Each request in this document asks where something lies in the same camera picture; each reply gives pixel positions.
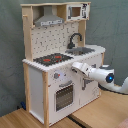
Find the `wooden play kitchen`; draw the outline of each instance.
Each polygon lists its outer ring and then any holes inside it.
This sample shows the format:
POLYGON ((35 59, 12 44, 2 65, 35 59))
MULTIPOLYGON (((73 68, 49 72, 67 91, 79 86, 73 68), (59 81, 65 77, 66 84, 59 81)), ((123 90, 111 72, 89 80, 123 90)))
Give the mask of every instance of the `wooden play kitchen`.
POLYGON ((90 2, 22 4, 26 109, 46 128, 98 98, 98 82, 72 70, 99 68, 105 49, 85 45, 90 2))

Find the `table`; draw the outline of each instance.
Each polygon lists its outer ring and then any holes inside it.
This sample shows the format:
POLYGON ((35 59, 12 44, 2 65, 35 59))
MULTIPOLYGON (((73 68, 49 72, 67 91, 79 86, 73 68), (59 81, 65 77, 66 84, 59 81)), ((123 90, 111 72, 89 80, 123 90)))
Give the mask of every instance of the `table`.
POLYGON ((70 116, 87 128, 115 128, 128 118, 128 95, 101 91, 100 98, 70 116))
MULTIPOLYGON (((0 117, 0 128, 44 128, 37 119, 23 109, 16 110, 10 114, 0 117)), ((81 128, 79 125, 64 118, 50 128, 81 128)))

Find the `wall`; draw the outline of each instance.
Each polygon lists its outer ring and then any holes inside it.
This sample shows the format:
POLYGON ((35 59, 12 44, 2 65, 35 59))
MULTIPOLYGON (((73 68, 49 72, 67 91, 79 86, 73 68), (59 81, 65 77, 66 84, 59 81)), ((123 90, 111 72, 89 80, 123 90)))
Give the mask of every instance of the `wall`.
MULTIPOLYGON (((66 50, 73 33, 78 33, 79 22, 35 27, 32 29, 33 58, 49 53, 66 50)), ((78 35, 73 37, 73 43, 78 46, 78 35)))
MULTIPOLYGON (((22 66, 25 55, 20 4, 43 2, 53 1, 0 1, 0 116, 16 110, 16 106, 25 101, 22 66)), ((116 73, 115 83, 122 85, 128 76, 128 1, 91 0, 91 2, 86 43, 106 48, 105 64, 112 64, 116 73)))

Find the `knob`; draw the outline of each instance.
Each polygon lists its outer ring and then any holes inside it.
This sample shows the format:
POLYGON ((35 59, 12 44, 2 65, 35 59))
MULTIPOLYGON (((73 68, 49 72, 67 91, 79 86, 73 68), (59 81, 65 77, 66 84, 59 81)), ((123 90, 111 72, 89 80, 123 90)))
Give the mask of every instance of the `knob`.
POLYGON ((55 73, 55 74, 54 74, 54 78, 55 78, 55 79, 58 79, 59 76, 60 76, 60 74, 58 74, 58 73, 55 73))

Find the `countertop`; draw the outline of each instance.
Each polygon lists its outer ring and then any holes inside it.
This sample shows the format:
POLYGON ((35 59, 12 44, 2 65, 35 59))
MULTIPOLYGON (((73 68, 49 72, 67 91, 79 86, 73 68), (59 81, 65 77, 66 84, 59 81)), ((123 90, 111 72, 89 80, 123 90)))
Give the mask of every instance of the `countertop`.
POLYGON ((65 53, 65 51, 59 51, 59 53, 67 55, 67 56, 71 56, 71 57, 73 57, 73 59, 67 60, 67 61, 62 62, 62 63, 54 64, 54 65, 51 65, 49 67, 43 66, 43 65, 38 64, 36 62, 31 62, 31 61, 29 61, 27 59, 24 59, 22 62, 27 63, 28 65, 31 65, 31 66, 33 66, 35 68, 38 68, 39 70, 47 72, 47 71, 52 70, 54 68, 57 68, 57 67, 60 67, 60 66, 64 66, 65 64, 73 63, 75 61, 82 60, 84 58, 89 58, 89 57, 92 57, 92 56, 96 56, 98 54, 101 54, 101 53, 105 52, 105 48, 103 48, 101 46, 97 46, 97 45, 86 45, 86 48, 91 48, 91 49, 94 49, 95 51, 94 52, 90 52, 88 54, 80 55, 80 56, 74 56, 74 55, 65 53))

